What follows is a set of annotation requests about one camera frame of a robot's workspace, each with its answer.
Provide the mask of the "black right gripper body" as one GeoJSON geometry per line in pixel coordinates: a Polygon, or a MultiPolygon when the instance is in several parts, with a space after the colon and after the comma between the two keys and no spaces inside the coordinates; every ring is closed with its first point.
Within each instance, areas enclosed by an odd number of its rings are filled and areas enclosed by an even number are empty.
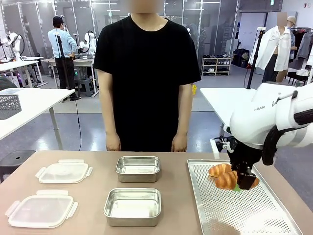
{"type": "Polygon", "coordinates": [[[226,139],[230,143],[231,150],[233,150],[233,152],[227,151],[232,170],[239,170],[242,164],[246,164],[252,169],[253,165],[260,161],[262,155],[261,149],[247,146],[234,137],[227,137],[226,139]]]}

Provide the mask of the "person's left hand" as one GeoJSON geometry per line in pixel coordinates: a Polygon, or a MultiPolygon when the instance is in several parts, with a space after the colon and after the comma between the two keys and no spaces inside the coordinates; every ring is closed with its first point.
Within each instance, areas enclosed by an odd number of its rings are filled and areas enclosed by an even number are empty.
{"type": "Polygon", "coordinates": [[[176,134],[172,141],[171,152],[186,152],[187,134],[176,134]]]}

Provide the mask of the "person's right hand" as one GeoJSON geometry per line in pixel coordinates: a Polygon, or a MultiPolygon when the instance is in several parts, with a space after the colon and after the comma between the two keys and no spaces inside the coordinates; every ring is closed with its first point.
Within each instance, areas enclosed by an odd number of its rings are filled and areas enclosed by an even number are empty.
{"type": "Polygon", "coordinates": [[[106,134],[106,149],[107,151],[121,151],[120,138],[116,133],[106,134]]]}

